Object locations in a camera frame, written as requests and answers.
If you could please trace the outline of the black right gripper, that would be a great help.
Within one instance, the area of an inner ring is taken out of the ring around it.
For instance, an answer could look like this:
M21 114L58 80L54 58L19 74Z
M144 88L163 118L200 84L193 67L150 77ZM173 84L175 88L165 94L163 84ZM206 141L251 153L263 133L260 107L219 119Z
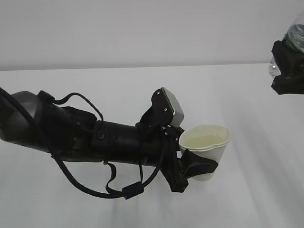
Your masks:
M278 40L272 47L272 54L281 74L274 78L272 89L279 95L303 95L304 53Z

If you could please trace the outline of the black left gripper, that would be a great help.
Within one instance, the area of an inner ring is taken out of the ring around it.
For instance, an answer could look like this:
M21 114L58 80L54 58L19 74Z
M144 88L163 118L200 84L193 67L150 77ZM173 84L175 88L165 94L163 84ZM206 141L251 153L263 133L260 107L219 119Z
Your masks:
M154 119L152 109L148 109L136 125L143 128L144 142L160 144L155 169L142 183L143 188L154 180L158 172L161 172L172 192L184 192L189 184L186 178L213 173L219 165L215 160L200 157L188 149L179 159L177 157L179 139L185 130L180 126L160 126Z

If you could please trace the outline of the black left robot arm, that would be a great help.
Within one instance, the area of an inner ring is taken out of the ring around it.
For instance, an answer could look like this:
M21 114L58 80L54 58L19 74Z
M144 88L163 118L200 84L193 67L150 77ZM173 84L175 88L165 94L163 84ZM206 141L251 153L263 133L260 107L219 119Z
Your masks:
M212 173L218 166L214 159L181 150L180 127L184 114L176 97L162 87L151 98L151 107L134 125L106 122L100 111L94 114L66 106L69 96L56 100L44 91L8 94L0 92L0 138L12 144L47 152L67 179L80 191L103 199L129 199L143 193L161 172L171 191L184 192L188 179ZM115 163L153 166L144 180L106 192L80 184L66 167L66 162L103 162L116 177Z

